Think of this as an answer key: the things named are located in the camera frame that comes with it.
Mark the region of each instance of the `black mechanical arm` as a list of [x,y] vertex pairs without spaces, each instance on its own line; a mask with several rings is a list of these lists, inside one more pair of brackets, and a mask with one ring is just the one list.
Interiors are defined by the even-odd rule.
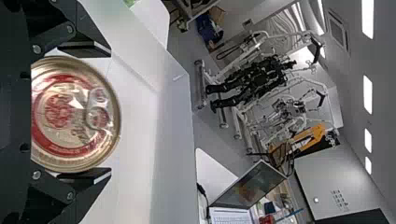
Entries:
[[30,160],[31,64],[58,48],[110,57],[111,48],[76,0],[0,0],[0,223],[79,223],[111,169],[48,174]]
[[241,89],[239,94],[230,98],[211,102],[211,109],[216,112],[217,108],[236,106],[241,102],[247,104],[252,98],[260,98],[275,87],[285,85],[287,78],[283,71],[291,69],[295,64],[295,61],[282,63],[276,56],[268,57],[246,69],[236,71],[227,77],[224,83],[206,86],[206,94]]

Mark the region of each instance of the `black bracket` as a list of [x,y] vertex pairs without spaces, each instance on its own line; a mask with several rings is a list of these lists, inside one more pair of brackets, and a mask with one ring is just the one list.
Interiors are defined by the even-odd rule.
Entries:
[[[76,57],[111,47],[76,0],[0,0],[0,27],[0,223],[79,223],[111,169],[54,177],[30,160],[31,64],[57,47]],[[101,48],[60,47],[77,38]]]

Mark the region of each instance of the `monitor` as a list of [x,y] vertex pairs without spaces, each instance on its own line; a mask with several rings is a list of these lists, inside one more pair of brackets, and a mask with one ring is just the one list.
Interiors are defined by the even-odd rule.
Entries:
[[258,161],[224,190],[211,207],[249,209],[286,177],[265,161]]

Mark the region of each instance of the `bolt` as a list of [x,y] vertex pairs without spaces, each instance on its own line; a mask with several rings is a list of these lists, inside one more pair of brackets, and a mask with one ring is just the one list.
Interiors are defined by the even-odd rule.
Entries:
[[68,194],[67,194],[67,200],[72,200],[73,199],[73,197],[74,197],[74,194],[73,194],[73,192],[69,192]]
[[41,53],[41,48],[38,45],[33,45],[33,52],[35,54],[40,54]]
[[33,173],[33,176],[32,176],[33,180],[38,180],[40,177],[41,177],[41,171],[35,171]]
[[68,32],[69,34],[73,34],[74,30],[73,30],[73,27],[72,27],[72,26],[68,25],[68,26],[66,26],[66,28],[67,28],[67,32]]

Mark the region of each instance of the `gold rim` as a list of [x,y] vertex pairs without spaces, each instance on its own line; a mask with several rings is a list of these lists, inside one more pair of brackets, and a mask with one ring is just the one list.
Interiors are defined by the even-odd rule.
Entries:
[[105,161],[111,153],[115,150],[118,142],[120,141],[120,130],[121,130],[121,114],[120,104],[114,89],[108,83],[106,78],[102,76],[96,69],[92,68],[88,64],[81,60],[77,60],[71,57],[65,56],[52,56],[44,58],[32,65],[32,89],[35,87],[35,82],[40,78],[50,77],[51,74],[73,74],[78,78],[94,82],[94,85],[98,85],[106,89],[108,92],[109,100],[111,101],[111,109],[113,115],[114,128],[112,129],[113,134],[107,137],[104,141],[108,140],[109,143],[103,144],[104,147],[99,149],[93,149],[90,152],[91,156],[82,156],[81,158],[63,157],[59,155],[51,155],[47,149],[40,146],[32,137],[32,160],[38,164],[44,166],[54,172],[59,173],[78,173],[91,169],[103,161]]

